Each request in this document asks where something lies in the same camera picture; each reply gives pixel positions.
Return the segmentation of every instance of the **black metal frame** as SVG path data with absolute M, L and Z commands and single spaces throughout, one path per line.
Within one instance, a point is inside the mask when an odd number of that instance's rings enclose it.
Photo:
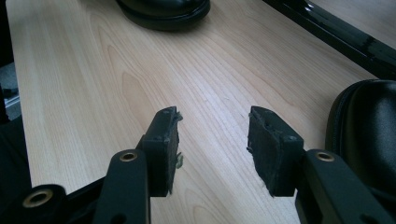
M 292 197 L 301 223 L 395 223 L 339 156 L 305 152 L 304 141 L 271 110 L 251 107 L 247 150 L 272 196 Z
M 0 223 L 150 223 L 150 197 L 172 191 L 181 119 L 174 106 L 159 111 L 136 149 L 113 156 L 105 177 L 69 195 L 58 185 L 30 189 Z
M 305 0 L 263 0 L 378 78 L 396 80 L 396 50 Z

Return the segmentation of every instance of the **screw hole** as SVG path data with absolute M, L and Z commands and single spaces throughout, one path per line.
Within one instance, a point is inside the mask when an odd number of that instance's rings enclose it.
M 124 214 L 117 214 L 111 218 L 111 224 L 123 224 L 126 222 L 126 216 Z
M 321 161 L 334 161 L 334 156 L 326 152 L 318 152 L 317 158 Z
M 132 152 L 127 152 L 120 156 L 121 161 L 133 161 L 137 158 L 137 155 Z
M 22 205 L 25 208 L 38 207 L 49 201 L 50 198 L 52 198 L 52 195 L 53 195 L 52 190 L 41 189 L 29 194 L 23 201 Z

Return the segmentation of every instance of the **black shoe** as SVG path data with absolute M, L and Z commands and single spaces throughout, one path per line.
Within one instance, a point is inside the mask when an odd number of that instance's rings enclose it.
M 396 208 L 396 82 L 365 80 L 344 90 L 330 112 L 326 149 L 340 155 L 374 196 Z
M 128 19 L 153 30 L 191 27 L 210 10 L 209 0 L 117 0 Z

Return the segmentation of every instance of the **wooden table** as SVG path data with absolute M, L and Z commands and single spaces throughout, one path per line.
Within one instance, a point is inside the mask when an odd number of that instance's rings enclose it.
M 152 223 L 296 223 L 246 151 L 252 105 L 274 110 L 323 148 L 333 100 L 373 78 L 261 0 L 212 0 L 196 27 L 157 32 L 112 0 L 7 1 L 33 185 L 67 192 L 104 176 L 154 114 L 176 105 L 174 194 Z

